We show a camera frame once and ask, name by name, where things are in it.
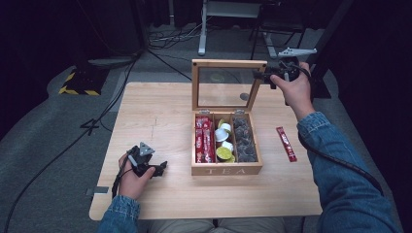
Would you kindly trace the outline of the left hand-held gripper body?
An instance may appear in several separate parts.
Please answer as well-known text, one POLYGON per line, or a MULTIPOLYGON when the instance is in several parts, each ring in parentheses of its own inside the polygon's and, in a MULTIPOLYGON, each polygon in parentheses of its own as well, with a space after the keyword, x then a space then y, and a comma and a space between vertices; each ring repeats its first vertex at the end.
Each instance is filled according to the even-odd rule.
POLYGON ((132 170, 138 177, 142 177, 151 167, 149 162, 154 153, 155 150, 143 142, 139 146, 134 146, 126 153, 127 158, 132 164, 132 170))

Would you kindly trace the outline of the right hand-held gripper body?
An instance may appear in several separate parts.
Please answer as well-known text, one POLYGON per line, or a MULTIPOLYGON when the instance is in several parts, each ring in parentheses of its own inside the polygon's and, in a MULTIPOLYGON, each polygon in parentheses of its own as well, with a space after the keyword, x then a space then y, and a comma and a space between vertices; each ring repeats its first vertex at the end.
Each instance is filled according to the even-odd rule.
POLYGON ((281 68, 281 75, 286 81, 294 81, 298 78, 300 70, 298 69, 298 58, 303 55, 315 54, 316 49, 291 49, 287 48, 278 53, 279 67, 281 68))

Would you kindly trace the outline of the person's right hand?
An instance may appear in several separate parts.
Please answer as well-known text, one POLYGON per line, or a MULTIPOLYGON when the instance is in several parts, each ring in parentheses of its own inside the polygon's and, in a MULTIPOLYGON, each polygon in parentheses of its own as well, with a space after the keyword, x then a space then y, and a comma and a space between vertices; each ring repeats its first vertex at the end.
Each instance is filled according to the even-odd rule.
POLYGON ((285 101, 292 108, 297 120, 315 112, 311 101, 311 84, 303 72, 292 82, 284 81, 276 75, 272 75, 270 80, 282 90, 285 101))

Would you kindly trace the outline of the person's left hand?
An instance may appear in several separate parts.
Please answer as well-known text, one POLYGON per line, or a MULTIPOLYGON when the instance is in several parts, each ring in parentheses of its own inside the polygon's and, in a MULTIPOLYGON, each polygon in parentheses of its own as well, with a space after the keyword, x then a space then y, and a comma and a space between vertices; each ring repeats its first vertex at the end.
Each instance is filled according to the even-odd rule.
POLYGON ((119 159, 119 166, 121 172, 118 195, 138 200, 142 195, 147 182, 153 176, 155 168, 148 169, 144 175, 138 177, 133 172, 131 162, 128 160, 126 154, 119 159))

